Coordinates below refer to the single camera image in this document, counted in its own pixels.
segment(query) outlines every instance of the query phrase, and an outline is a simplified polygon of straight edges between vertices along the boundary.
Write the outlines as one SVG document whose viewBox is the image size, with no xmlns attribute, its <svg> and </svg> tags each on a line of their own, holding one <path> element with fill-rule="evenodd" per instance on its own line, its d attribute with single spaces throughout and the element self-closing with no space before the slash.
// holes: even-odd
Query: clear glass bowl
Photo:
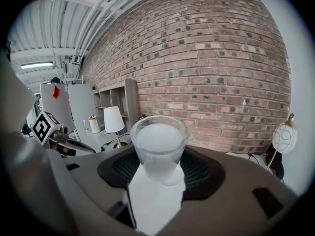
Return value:
<svg viewBox="0 0 315 236">
<path fill-rule="evenodd" d="M 174 173 L 189 133 L 175 118 L 151 116 L 136 122 L 130 136 L 147 177 L 163 183 Z"/>
</svg>

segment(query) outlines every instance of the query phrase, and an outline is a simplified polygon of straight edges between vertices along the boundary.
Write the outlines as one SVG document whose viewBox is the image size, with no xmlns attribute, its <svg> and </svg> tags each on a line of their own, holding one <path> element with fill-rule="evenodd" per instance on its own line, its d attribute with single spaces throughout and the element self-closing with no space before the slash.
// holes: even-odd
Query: white lamp shade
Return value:
<svg viewBox="0 0 315 236">
<path fill-rule="evenodd" d="M 297 130 L 285 123 L 279 124 L 272 137 L 272 145 L 281 154 L 289 153 L 297 142 Z"/>
<path fill-rule="evenodd" d="M 104 108 L 104 124 L 107 133 L 114 133 L 125 127 L 118 107 Z"/>
</svg>

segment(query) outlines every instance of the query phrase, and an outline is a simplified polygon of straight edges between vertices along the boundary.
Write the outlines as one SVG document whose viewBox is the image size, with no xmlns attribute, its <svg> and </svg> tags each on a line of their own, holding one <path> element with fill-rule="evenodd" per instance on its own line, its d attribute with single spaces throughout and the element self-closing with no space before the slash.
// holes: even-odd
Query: fluorescent light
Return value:
<svg viewBox="0 0 315 236">
<path fill-rule="evenodd" d="M 53 66 L 54 64 L 52 62 L 41 62 L 41 63 L 32 63 L 32 64 L 24 64 L 21 65 L 22 69 L 27 68 L 34 68 L 34 67 L 41 67 L 41 66 Z"/>
</svg>

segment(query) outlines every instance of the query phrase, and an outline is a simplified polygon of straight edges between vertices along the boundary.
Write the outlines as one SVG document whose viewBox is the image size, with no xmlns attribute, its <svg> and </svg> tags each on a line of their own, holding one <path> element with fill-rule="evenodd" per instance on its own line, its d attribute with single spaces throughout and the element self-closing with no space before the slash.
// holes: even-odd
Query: dark hole in brick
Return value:
<svg viewBox="0 0 315 236">
<path fill-rule="evenodd" d="M 223 78 L 218 78 L 218 83 L 219 84 L 224 84 L 224 79 Z"/>
</svg>

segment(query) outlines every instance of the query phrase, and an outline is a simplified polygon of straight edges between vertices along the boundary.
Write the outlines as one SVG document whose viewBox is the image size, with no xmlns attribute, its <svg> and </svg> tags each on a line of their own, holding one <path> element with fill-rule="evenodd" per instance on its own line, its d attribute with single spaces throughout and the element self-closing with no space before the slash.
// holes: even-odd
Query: patterned globe lamp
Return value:
<svg viewBox="0 0 315 236">
<path fill-rule="evenodd" d="M 269 169 L 277 152 L 287 154 L 294 149 L 298 135 L 293 118 L 294 114 L 290 114 L 288 120 L 280 123 L 275 130 L 272 137 L 272 146 L 275 148 L 275 153 L 266 168 L 267 170 Z"/>
</svg>

